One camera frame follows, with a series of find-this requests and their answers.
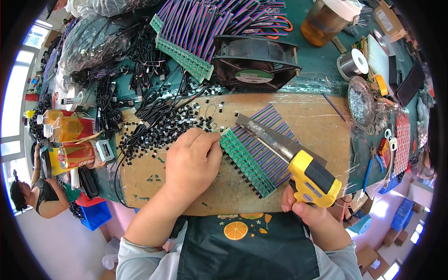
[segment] wooden board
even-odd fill
[[[235,110],[252,116],[270,103],[283,116],[300,143],[328,161],[326,168],[337,177],[342,185],[347,182],[350,149],[350,124],[345,123],[322,95],[305,94],[237,94],[210,95],[209,104],[205,98],[196,99],[201,114],[212,115],[218,125],[233,127]],[[350,120],[345,99],[330,97],[345,119]],[[224,101],[223,112],[218,104]],[[123,111],[123,119],[138,122],[130,110]],[[128,205],[141,208],[151,199],[165,182],[165,160],[167,151],[158,150],[156,158],[150,155],[136,158],[132,165],[120,167],[125,201]],[[280,212],[280,199],[287,181],[267,199],[259,199],[248,187],[237,171],[223,159],[217,178],[192,205],[186,215],[223,215],[251,212]]]

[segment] fan label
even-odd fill
[[[272,81],[274,76],[261,70],[249,69],[242,70],[236,73],[235,78],[241,82],[247,82],[250,84],[261,84]]]

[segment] blue pliers handle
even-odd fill
[[[362,185],[363,192],[366,192],[367,181],[369,180],[370,170],[372,169],[372,163],[373,163],[374,158],[376,158],[376,160],[379,163],[379,166],[381,167],[381,173],[384,173],[383,163],[381,162],[381,159],[379,158],[379,156],[376,154],[376,151],[373,146],[372,146],[372,148],[370,148],[370,155],[371,155],[371,157],[369,160],[369,166],[367,167],[366,177],[364,178],[364,184]]]

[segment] black fan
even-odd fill
[[[212,63],[221,86],[274,92],[302,70],[293,62],[294,48],[299,49],[297,45],[264,37],[232,35],[216,36],[214,44]]]

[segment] workbench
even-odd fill
[[[218,127],[221,125],[233,127],[236,119],[234,116],[235,110],[251,116],[270,103],[273,104],[300,143],[328,161],[327,169],[342,181],[343,191],[340,192],[339,196],[350,194],[362,189],[370,159],[369,148],[372,144],[376,147],[379,145],[384,130],[380,135],[368,135],[354,125],[346,101],[348,83],[343,80],[336,67],[336,59],[340,55],[339,50],[332,42],[320,48],[314,47],[301,34],[300,24],[310,10],[312,1],[287,0],[286,4],[287,18],[291,21],[294,29],[289,33],[288,38],[280,38],[279,41],[299,45],[297,55],[298,63],[303,67],[301,74],[273,94],[209,95],[210,104],[217,105],[221,100],[224,101],[223,112],[218,113],[216,111],[213,115],[214,122]],[[367,25],[358,27],[359,36],[352,37],[343,32],[337,35],[348,50],[351,44],[361,39],[362,35],[367,36],[370,33],[370,25],[372,25],[372,30],[380,30],[375,20],[368,22],[365,18],[368,19],[369,17],[361,16],[360,23]],[[413,61],[404,45],[401,44],[400,48],[405,61],[399,61],[398,67],[402,70],[405,78],[412,67]],[[170,69],[176,67],[174,61],[170,61],[169,65]],[[172,83],[171,87],[176,88],[181,79],[180,71],[178,70],[178,73],[171,75],[169,79]],[[136,97],[133,90],[128,90],[128,76],[120,77],[116,82],[119,99]],[[339,108],[347,123],[325,100],[322,92],[325,92]],[[413,135],[417,135],[417,100],[418,95],[406,107],[409,110],[411,142]],[[204,97],[197,98],[196,102],[202,108],[208,106],[208,104],[205,104]],[[128,122],[138,121],[130,110],[123,111],[123,119]],[[112,139],[111,145],[115,146],[116,142],[121,141],[120,138],[121,136],[117,136],[116,141]],[[357,155],[354,162],[354,155],[350,147],[351,139]],[[116,163],[114,165],[109,162],[105,167],[94,170],[93,177],[99,187],[100,197],[118,202],[119,199],[115,193],[117,191],[119,198],[127,205],[141,208],[165,182],[164,169],[167,151],[165,149],[158,151],[155,159],[150,155],[143,156],[142,159],[134,160],[131,166],[120,167],[116,182],[114,182]],[[409,158],[417,153],[418,149],[415,153],[409,151]],[[382,181],[384,178],[385,173],[381,173],[379,165],[373,164],[367,185]],[[281,211],[279,201],[286,186],[287,181],[269,198],[259,199],[247,187],[237,171],[223,159],[220,172],[212,186],[192,204],[185,214],[218,215]]]

